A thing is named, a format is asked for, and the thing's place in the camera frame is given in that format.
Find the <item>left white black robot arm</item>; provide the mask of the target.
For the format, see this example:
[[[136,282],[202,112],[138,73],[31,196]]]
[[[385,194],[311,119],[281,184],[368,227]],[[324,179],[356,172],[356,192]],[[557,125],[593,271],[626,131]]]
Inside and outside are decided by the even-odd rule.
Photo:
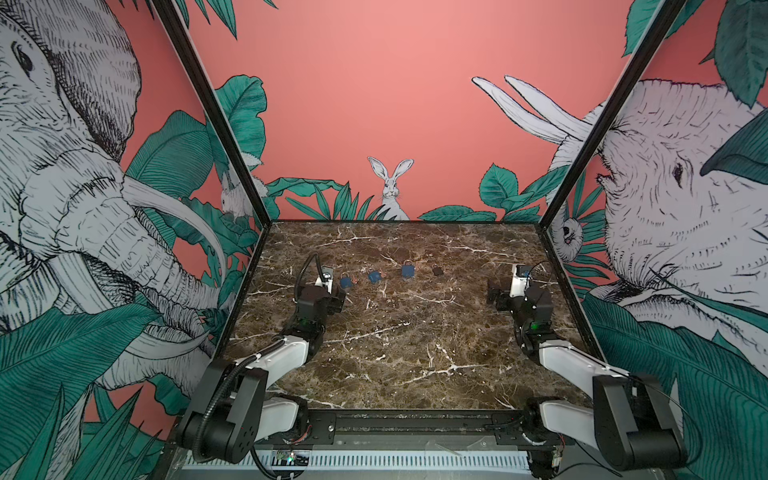
[[[213,360],[178,425],[179,446],[197,462],[236,464],[273,434],[304,433],[306,402],[269,398],[267,389],[317,354],[327,317],[341,312],[345,299],[346,291],[337,285],[303,285],[294,314],[271,345],[237,361]]]

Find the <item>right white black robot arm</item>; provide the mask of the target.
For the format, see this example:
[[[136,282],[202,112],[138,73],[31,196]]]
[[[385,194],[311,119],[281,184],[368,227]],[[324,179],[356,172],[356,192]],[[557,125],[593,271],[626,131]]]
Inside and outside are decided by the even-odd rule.
[[[551,293],[527,278],[488,281],[486,301],[511,314],[515,341],[527,358],[592,401],[585,408],[557,397],[529,399],[514,421],[526,441],[570,438],[598,450],[617,471],[686,465],[688,448],[655,377],[613,367],[561,338],[552,327]]]

